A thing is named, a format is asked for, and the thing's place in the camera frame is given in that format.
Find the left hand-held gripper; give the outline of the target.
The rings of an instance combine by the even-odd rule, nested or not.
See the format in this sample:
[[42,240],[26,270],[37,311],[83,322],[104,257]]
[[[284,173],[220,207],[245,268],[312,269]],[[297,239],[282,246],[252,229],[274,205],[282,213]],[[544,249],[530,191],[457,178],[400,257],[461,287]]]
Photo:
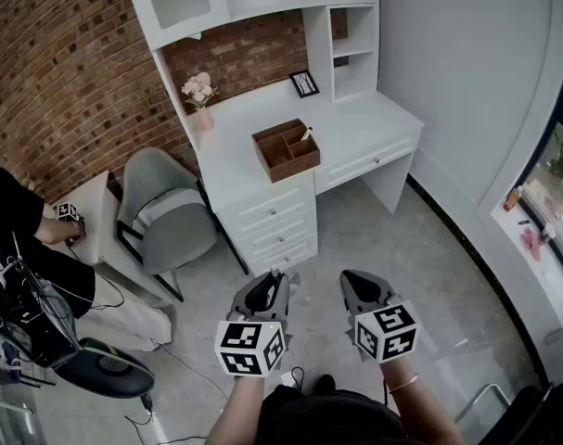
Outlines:
[[226,319],[218,324],[214,343],[227,375],[266,378],[280,367],[290,339],[290,293],[300,286],[299,273],[290,278],[264,273],[236,293]]

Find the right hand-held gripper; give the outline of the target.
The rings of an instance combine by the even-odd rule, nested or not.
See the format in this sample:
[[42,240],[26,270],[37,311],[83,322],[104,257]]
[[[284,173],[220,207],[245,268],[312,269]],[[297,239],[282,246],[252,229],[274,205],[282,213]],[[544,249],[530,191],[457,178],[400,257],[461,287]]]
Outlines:
[[388,281],[364,271],[344,270],[339,284],[349,314],[347,335],[362,360],[385,363],[415,350],[416,311]]

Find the brown wooden organizer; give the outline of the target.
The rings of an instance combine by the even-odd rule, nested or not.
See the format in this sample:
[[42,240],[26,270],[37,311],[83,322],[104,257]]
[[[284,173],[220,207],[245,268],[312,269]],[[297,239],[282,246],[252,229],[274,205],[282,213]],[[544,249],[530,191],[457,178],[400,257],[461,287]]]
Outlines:
[[307,128],[300,119],[294,119],[251,136],[257,158],[272,183],[320,164],[320,149],[313,136],[301,141]]

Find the person's left forearm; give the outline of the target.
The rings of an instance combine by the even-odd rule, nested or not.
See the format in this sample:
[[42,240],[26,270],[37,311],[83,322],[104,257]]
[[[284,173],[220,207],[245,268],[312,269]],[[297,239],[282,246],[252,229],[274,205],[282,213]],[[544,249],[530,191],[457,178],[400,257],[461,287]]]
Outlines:
[[262,377],[237,379],[204,445],[254,445],[263,399]]

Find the person's right forearm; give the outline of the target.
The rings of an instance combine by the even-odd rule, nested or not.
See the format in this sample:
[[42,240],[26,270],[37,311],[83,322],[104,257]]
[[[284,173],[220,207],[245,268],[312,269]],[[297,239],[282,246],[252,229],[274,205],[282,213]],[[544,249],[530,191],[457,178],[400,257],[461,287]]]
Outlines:
[[410,439],[426,445],[465,445],[452,416],[405,359],[379,367]]

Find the person's black-clothed torso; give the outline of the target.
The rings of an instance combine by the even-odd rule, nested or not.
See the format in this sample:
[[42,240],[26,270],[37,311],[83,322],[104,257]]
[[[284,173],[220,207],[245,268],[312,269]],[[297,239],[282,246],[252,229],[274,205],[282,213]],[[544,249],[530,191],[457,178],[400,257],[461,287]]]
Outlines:
[[278,386],[264,399],[254,445],[443,445],[449,434],[407,421],[347,390],[305,395]]

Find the grey upholstered chair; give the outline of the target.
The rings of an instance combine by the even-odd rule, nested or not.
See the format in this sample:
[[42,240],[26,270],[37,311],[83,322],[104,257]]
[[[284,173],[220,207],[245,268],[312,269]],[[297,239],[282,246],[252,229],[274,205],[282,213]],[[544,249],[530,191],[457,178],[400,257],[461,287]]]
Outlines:
[[116,236],[170,295],[180,289],[163,277],[209,251],[221,236],[243,273],[248,264],[211,208],[201,180],[165,151],[146,147],[126,162]]

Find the white desk with hutch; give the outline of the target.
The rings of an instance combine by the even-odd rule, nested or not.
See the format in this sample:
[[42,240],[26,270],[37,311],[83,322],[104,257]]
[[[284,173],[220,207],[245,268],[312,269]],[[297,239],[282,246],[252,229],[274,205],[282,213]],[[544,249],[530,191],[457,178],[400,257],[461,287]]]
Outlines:
[[[379,0],[132,0],[160,77],[193,147],[211,208],[249,272],[284,270],[318,251],[315,199],[361,178],[395,210],[422,123],[377,89]],[[307,70],[320,91],[299,98],[290,78],[208,109],[203,132],[183,105],[165,50],[232,22],[299,10]],[[300,119],[313,128],[320,164],[272,183],[251,136]]]

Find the pink object on windowsill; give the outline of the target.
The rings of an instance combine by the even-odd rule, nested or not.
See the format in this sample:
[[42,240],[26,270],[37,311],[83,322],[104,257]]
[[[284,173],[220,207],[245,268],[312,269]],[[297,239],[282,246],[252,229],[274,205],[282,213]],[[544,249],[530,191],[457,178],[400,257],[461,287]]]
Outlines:
[[541,234],[531,228],[525,228],[520,235],[521,241],[536,262],[541,260]]

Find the small white side table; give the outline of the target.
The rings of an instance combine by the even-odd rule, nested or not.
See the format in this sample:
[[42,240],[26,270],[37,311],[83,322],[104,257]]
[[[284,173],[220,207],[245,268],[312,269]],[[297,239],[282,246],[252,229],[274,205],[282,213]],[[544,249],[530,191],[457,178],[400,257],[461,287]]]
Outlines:
[[55,218],[58,205],[69,202],[84,217],[86,237],[67,248],[53,249],[92,266],[110,281],[126,287],[153,307],[172,305],[174,297],[154,278],[145,275],[139,262],[116,237],[116,218],[120,202],[108,189],[109,173],[98,176],[72,190],[59,201],[45,204],[44,215]]

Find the pale pink flower bouquet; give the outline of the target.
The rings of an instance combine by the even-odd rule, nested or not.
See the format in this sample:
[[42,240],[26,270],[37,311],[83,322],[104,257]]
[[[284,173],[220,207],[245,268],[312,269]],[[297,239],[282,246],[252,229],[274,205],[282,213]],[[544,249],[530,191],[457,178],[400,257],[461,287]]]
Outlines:
[[195,109],[205,108],[208,102],[218,95],[218,90],[212,85],[208,72],[191,76],[181,87],[181,92],[186,97],[186,103]]

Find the metal tube frame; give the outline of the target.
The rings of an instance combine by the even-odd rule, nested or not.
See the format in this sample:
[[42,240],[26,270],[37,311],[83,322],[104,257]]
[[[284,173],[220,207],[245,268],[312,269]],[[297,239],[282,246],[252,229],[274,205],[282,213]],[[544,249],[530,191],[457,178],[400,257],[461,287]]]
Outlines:
[[494,425],[511,406],[511,399],[497,383],[480,388],[456,416],[455,422],[476,419],[484,425]]

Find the black picture frame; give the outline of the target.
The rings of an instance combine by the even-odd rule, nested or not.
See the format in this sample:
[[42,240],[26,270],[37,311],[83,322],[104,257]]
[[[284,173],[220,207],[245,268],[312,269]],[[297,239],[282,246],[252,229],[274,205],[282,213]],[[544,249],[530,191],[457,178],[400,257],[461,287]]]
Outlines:
[[302,70],[302,71],[291,73],[289,75],[289,78],[299,98],[318,95],[320,93],[313,79],[313,76],[308,70]]

